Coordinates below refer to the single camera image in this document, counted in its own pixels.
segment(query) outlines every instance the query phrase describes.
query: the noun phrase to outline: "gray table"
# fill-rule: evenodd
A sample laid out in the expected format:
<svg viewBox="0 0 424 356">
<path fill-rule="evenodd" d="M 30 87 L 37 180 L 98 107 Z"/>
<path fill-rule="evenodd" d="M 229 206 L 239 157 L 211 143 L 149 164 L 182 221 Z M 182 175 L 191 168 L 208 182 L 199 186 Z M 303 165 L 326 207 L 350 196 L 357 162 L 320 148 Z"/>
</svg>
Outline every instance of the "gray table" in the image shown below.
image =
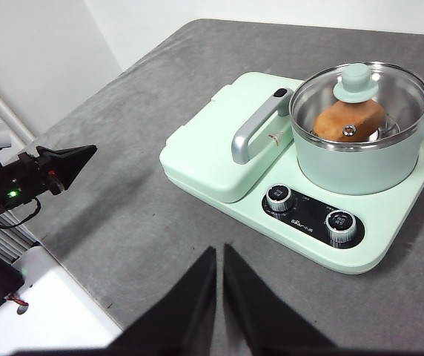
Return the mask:
<svg viewBox="0 0 424 356">
<path fill-rule="evenodd" d="M 424 36 L 191 22 L 36 141 L 99 150 L 69 191 L 42 196 L 43 210 L 28 226 L 120 326 L 164 296 L 207 246 L 219 250 L 220 268 L 222 245 L 232 243 L 286 303 L 338 345 L 424 349 L 424 192 L 383 261 L 348 276 L 181 191 L 158 159 L 166 138 L 244 72 L 305 79 L 368 60 L 397 63 L 424 78 Z M 246 355 L 223 312 L 221 274 L 217 291 L 211 354 Z"/>
</svg>

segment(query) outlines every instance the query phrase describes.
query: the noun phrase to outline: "red wire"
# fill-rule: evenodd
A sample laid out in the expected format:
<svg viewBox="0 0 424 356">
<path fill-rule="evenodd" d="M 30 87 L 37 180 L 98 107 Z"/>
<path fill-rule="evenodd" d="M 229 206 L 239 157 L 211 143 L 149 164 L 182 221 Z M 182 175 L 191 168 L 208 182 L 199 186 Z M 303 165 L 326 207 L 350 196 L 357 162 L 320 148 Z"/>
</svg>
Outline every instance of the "red wire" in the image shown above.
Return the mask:
<svg viewBox="0 0 424 356">
<path fill-rule="evenodd" d="M 12 300 L 14 303 L 19 304 L 20 306 L 29 306 L 29 303 L 24 302 L 23 299 L 14 297 L 12 294 L 8 295 L 6 300 Z"/>
</svg>

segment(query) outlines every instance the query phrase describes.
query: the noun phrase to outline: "cooking pot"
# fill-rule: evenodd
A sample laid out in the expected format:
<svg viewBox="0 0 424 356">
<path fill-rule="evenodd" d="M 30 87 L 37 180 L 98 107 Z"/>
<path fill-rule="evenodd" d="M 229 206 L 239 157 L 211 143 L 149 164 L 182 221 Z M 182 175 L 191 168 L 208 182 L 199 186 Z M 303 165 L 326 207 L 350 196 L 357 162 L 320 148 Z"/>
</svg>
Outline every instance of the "cooking pot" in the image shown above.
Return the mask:
<svg viewBox="0 0 424 356">
<path fill-rule="evenodd" d="M 352 76 L 363 65 L 366 73 Z M 383 123 L 364 142 L 316 136 L 314 120 L 336 96 L 347 102 L 372 98 L 386 111 Z M 310 181 L 340 194 L 377 193 L 403 181 L 417 163 L 424 139 L 424 81 L 397 65 L 340 65 L 303 82 L 291 97 L 289 112 L 298 163 Z"/>
</svg>

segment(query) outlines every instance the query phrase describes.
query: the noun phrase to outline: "mint green lid handle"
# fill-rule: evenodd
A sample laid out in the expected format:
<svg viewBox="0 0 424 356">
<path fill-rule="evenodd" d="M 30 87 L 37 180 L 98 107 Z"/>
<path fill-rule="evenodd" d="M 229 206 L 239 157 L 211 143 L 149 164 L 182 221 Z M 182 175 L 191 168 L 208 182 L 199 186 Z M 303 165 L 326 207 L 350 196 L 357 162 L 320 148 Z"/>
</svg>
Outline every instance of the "mint green lid handle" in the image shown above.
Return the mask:
<svg viewBox="0 0 424 356">
<path fill-rule="evenodd" d="M 334 86 L 334 96 L 341 102 L 365 102 L 377 94 L 378 84 L 371 78 L 371 70 L 363 63 L 348 65 L 342 81 Z"/>
</svg>

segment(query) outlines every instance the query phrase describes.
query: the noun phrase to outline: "control knob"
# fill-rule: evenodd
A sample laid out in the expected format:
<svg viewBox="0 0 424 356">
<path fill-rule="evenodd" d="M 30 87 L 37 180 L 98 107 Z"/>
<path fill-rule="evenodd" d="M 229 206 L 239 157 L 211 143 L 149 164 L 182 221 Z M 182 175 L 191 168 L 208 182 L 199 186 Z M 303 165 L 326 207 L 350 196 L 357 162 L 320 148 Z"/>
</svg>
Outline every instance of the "control knob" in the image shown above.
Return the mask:
<svg viewBox="0 0 424 356">
<path fill-rule="evenodd" d="M 266 201 L 272 211 L 277 213 L 287 211 L 293 206 L 293 193 L 284 184 L 273 185 L 266 192 Z"/>
<path fill-rule="evenodd" d="M 355 237 L 357 222 L 355 216 L 344 210 L 331 211 L 325 217 L 329 237 L 336 243 L 346 243 Z"/>
</svg>

